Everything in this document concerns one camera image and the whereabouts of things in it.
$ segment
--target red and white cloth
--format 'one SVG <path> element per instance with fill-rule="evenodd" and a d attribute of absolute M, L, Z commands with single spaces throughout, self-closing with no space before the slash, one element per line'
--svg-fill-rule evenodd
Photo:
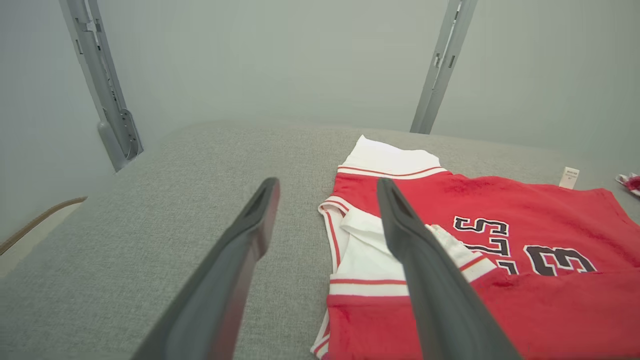
<path fill-rule="evenodd" d="M 332 250 L 320 359 L 422 359 L 376 196 L 394 179 L 528 359 L 640 356 L 640 227 L 604 189 L 469 179 L 361 136 L 319 206 Z"/>
<path fill-rule="evenodd" d="M 640 196 L 640 176 L 634 173 L 629 176 L 618 175 L 616 181 L 624 185 L 635 196 Z"/>

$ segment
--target red stripe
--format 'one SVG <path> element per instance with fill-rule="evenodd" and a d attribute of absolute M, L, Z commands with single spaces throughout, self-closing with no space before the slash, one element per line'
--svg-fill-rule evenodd
<path fill-rule="evenodd" d="M 320 345 L 318 345 L 318 347 L 314 350 L 314 354 L 315 354 L 315 355 L 318 355 L 318 350 L 320 350 L 320 348 L 321 348 L 321 347 L 323 347 L 323 346 L 324 346 L 324 344 L 328 343 L 328 342 L 329 342 L 329 339 L 330 339 L 330 338 L 327 338 L 326 340 L 324 340 L 323 342 L 321 342 L 321 343 L 320 343 Z"/>
<path fill-rule="evenodd" d="M 341 202 L 338 202 L 338 201 L 335 201 L 335 200 L 325 200 L 324 202 L 333 202 L 333 203 L 338 204 L 338 205 L 342 206 L 343 208 L 347 209 L 347 211 L 349 211 L 349 208 L 348 208 L 348 207 L 346 207 L 346 206 L 345 206 L 343 203 L 341 203 Z"/>
<path fill-rule="evenodd" d="M 368 306 L 370 307 L 369 309 L 373 309 L 376 306 L 384 306 L 385 309 L 396 309 L 396 306 L 411 306 L 411 298 L 406 295 L 403 295 L 403 296 L 329 295 L 326 297 L 326 305 L 330 309 L 335 307 L 340 307 L 340 306 Z"/>
<path fill-rule="evenodd" d="M 406 285 L 404 280 L 331 279 L 330 284 Z"/>
<path fill-rule="evenodd" d="M 470 268 L 471 266 L 473 266 L 474 264 L 477 264 L 478 262 L 480 262 L 480 260 L 484 259 L 484 256 L 478 256 L 477 258 L 473 259 L 472 261 L 469 261 L 468 263 L 462 265 L 460 267 L 460 272 L 465 271 L 466 269 Z"/>
<path fill-rule="evenodd" d="M 333 248 L 335 249 L 335 266 L 340 266 L 340 248 L 338 247 L 338 239 L 335 238 L 335 231 L 333 230 L 333 222 L 331 221 L 331 215 L 329 211 L 325 210 L 326 218 L 329 221 L 329 228 L 331 229 L 331 237 L 333 238 Z"/>
<path fill-rule="evenodd" d="M 401 174 L 401 175 L 398 175 L 398 174 L 389 174 L 389 173 L 387 173 L 387 172 L 380 172 L 380 171 L 373 171 L 373 170 L 365 170 L 365 169 L 363 169 L 363 168 L 355 168 L 355 167 L 338 167 L 338 168 L 348 168 L 348 169 L 350 169 L 350 170 L 358 170 L 358 171 L 364 171 L 364 172 L 373 172 L 373 173 L 375 173 L 375 174 L 382 174 L 382 175 L 391 175 L 391 176 L 409 176 L 409 175 L 421 174 L 421 173 L 423 173 L 423 172 L 427 172 L 427 171 L 429 171 L 429 170 L 433 170 L 433 169 L 435 169 L 435 168 L 442 168 L 442 167 L 432 167 L 432 168 L 427 168 L 427 169 L 424 169 L 424 170 L 420 170 L 420 171 L 412 172 L 411 174 Z"/>

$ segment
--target white fabric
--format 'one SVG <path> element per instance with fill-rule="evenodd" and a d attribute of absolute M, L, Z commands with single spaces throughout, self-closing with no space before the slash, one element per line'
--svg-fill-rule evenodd
<path fill-rule="evenodd" d="M 330 295 L 409 296 L 406 284 L 332 284 Z"/>
<path fill-rule="evenodd" d="M 384 273 L 384 276 L 381 276 L 380 274 L 375 274 L 375 273 L 363 274 L 361 277 L 357 277 L 357 278 L 353 277 L 353 274 L 344 272 L 344 273 L 331 274 L 329 275 L 329 279 L 331 283 L 347 282 L 347 280 L 354 280 L 354 279 L 358 279 L 359 281 L 363 281 L 363 282 L 367 282 L 367 281 L 375 282 L 375 281 L 385 281 L 385 280 L 388 280 L 390 282 L 405 281 L 404 272 L 402 274 L 399 274 L 397 272 L 396 273 L 386 272 Z"/>
<path fill-rule="evenodd" d="M 394 175 L 411 174 L 440 166 L 437 156 L 424 150 L 401 150 L 387 143 L 360 136 L 347 160 L 341 167 L 354 167 Z"/>
<path fill-rule="evenodd" d="M 483 258 L 477 263 L 462 270 L 462 276 L 464 276 L 468 282 L 472 282 L 493 269 L 495 269 L 495 265 L 491 262 L 491 260 Z"/>
<path fill-rule="evenodd" d="M 451 257 L 461 267 L 480 256 L 458 241 L 439 225 L 425 225 Z M 353 279 L 366 279 L 372 274 L 386 274 L 387 279 L 404 279 L 402 264 L 391 254 L 385 241 L 382 219 L 352 208 L 340 227 L 349 234 L 342 263 L 336 274 L 350 274 Z"/>

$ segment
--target jersey number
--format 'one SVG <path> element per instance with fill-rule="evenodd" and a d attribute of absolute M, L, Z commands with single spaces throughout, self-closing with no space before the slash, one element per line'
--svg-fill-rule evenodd
<path fill-rule="evenodd" d="M 544 276 L 557 276 L 556 268 L 565 270 L 577 270 L 578 272 L 594 272 L 596 268 L 589 259 L 574 249 L 561 247 L 546 247 L 539 245 L 527 245 L 524 247 L 536 274 Z"/>

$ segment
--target red fabric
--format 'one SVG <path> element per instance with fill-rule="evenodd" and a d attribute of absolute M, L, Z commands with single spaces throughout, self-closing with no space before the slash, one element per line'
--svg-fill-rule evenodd
<path fill-rule="evenodd" d="M 332 195 L 379 216 L 377 180 L 338 173 Z M 489 238 L 507 239 L 508 256 L 483 255 L 498 266 L 513 262 L 517 275 L 497 268 L 472 286 L 525 358 L 640 356 L 640 227 L 610 192 L 448 172 L 395 182 L 425 224 L 442 226 L 467 247 L 499 249 Z M 470 219 L 467 227 L 478 218 L 504 222 L 508 234 L 493 234 L 497 225 L 461 231 L 455 217 Z M 542 254 L 535 263 L 528 245 L 586 260 L 562 264 Z M 408 297 L 329 295 L 327 305 L 330 359 L 421 359 Z"/>
<path fill-rule="evenodd" d="M 640 190 L 640 176 L 634 176 L 629 178 L 625 183 L 625 186 L 629 190 Z"/>

